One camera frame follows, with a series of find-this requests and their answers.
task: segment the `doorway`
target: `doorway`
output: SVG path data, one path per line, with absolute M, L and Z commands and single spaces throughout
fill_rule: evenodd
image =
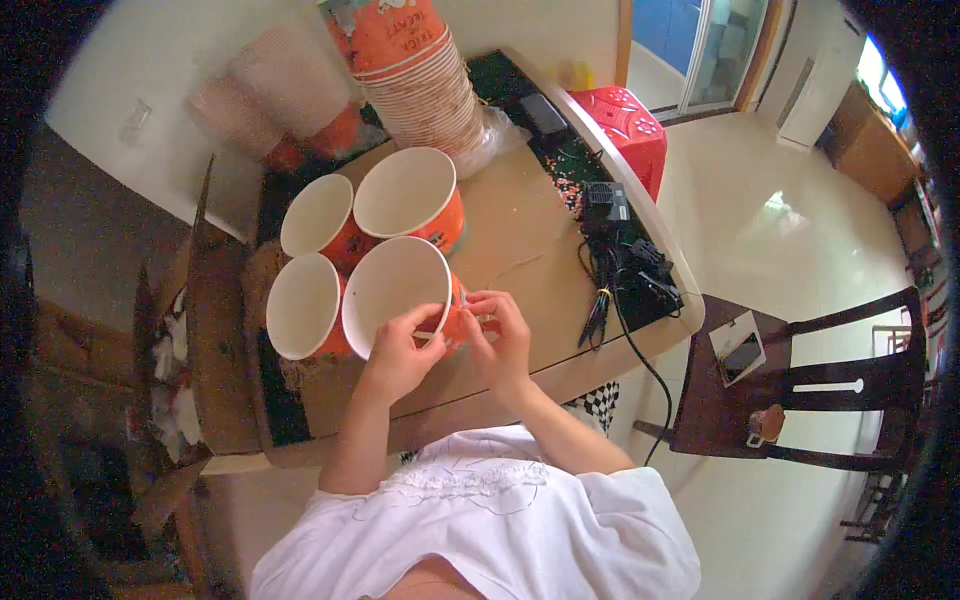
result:
M 633 0 L 627 87 L 659 120 L 731 108 L 767 0 Z

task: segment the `red plastic stool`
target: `red plastic stool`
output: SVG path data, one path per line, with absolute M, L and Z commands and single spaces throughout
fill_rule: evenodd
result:
M 636 176 L 657 201 L 663 163 L 666 161 L 666 133 L 657 119 L 629 89 L 601 87 L 570 94 L 593 117 L 613 145 L 626 159 Z

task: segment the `person's right hand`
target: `person's right hand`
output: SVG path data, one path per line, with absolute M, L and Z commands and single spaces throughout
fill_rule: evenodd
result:
M 467 296 L 463 317 L 469 336 L 469 360 L 495 393 L 530 380 L 530 327 L 514 298 L 506 292 L 484 291 Z M 474 317 L 493 315 L 495 322 L 481 327 Z M 489 342 L 483 330 L 499 333 Z

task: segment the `wooden chair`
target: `wooden chair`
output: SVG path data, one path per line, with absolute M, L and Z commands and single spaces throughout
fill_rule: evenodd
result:
M 782 460 L 856 471 L 894 472 L 902 467 L 915 438 L 924 394 L 925 342 L 920 297 L 907 288 L 885 298 L 819 319 L 788 324 L 754 311 L 767 361 L 730 388 L 720 380 L 709 333 L 749 310 L 704 295 L 704 327 L 690 341 L 684 391 L 673 427 L 664 438 L 675 452 L 734 458 Z M 862 360 L 790 367 L 794 336 L 855 323 L 906 306 L 910 341 L 903 351 Z M 797 386 L 863 381 L 863 389 L 796 391 Z M 883 429 L 872 454 L 834 454 L 763 444 L 746 446 L 750 415 L 778 403 L 785 410 L 883 411 Z M 656 436 L 660 425 L 642 420 L 634 429 Z

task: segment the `black phone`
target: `black phone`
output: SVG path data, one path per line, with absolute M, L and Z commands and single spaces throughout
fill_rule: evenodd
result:
M 760 356 L 760 341 L 756 333 L 751 333 L 740 345 L 720 359 L 720 369 L 727 382 L 734 381 Z

